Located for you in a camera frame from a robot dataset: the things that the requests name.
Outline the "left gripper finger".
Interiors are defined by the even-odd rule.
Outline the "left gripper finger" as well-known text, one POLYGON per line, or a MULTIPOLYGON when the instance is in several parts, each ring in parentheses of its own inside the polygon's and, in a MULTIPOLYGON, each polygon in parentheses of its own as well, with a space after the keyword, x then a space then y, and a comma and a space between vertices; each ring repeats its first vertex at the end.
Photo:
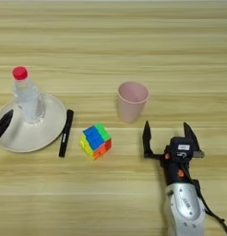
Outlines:
POLYGON ((14 110, 10 110, 0 119, 0 137, 5 133, 6 129, 9 127, 14 110))

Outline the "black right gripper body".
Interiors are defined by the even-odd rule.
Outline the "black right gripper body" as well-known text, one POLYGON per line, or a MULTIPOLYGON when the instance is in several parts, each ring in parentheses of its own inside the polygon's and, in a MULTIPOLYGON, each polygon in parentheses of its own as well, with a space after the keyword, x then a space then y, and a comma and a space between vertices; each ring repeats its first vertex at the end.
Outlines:
POLYGON ((163 154, 155 154, 151 149, 144 151, 146 159, 157 159, 164 171, 167 185, 173 183, 192 183, 189 174, 189 162, 192 158, 204 158, 205 153, 199 151, 172 151, 166 148, 163 154))

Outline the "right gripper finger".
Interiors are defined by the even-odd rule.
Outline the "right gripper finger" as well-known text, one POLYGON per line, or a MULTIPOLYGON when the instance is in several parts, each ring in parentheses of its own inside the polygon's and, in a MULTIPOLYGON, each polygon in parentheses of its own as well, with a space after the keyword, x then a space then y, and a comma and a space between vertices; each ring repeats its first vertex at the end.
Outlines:
POLYGON ((185 132, 185 136, 190 138, 193 141, 195 151, 199 151, 200 147, 197 141, 197 137, 188 123, 184 123, 184 132, 185 132))
POLYGON ((144 157, 151 158, 153 156, 153 152, 150 148, 151 131, 149 122, 145 123, 142 140, 143 140, 144 157))

